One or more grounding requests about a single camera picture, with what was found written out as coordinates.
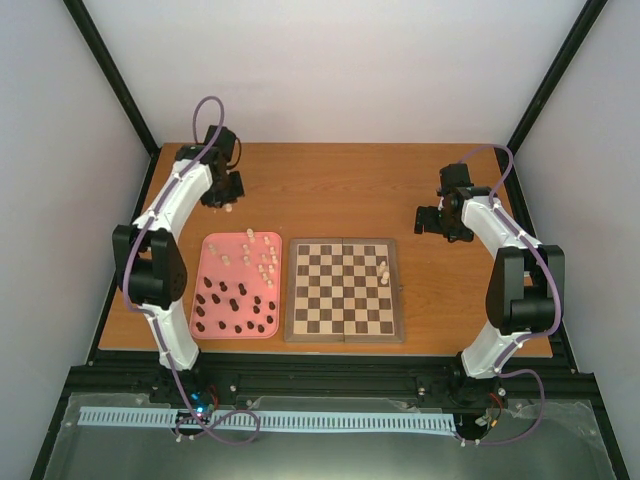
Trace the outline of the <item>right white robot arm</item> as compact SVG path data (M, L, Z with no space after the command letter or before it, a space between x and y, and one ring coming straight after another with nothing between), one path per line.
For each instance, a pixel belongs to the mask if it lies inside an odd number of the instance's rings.
M415 233L437 234L450 243L478 239L493 259L487 321L448 373L449 398L469 407L496 391L504 365L517 350L559 327L565 257L560 247L528 234L490 188L474 185L466 164L449 164L439 175L440 202L417 208Z

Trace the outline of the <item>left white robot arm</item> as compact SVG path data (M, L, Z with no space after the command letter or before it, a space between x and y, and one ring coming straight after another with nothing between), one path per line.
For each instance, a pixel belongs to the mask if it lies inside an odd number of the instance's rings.
M125 304L144 315L160 364L179 371L173 379L174 392L190 403L206 395L208 378L192 368L199 347L184 313L188 275L178 239L195 206L229 209L244 195L241 175L232 162L239 146L230 129L210 126L203 143L179 148L168 179L149 207L112 233L116 280Z

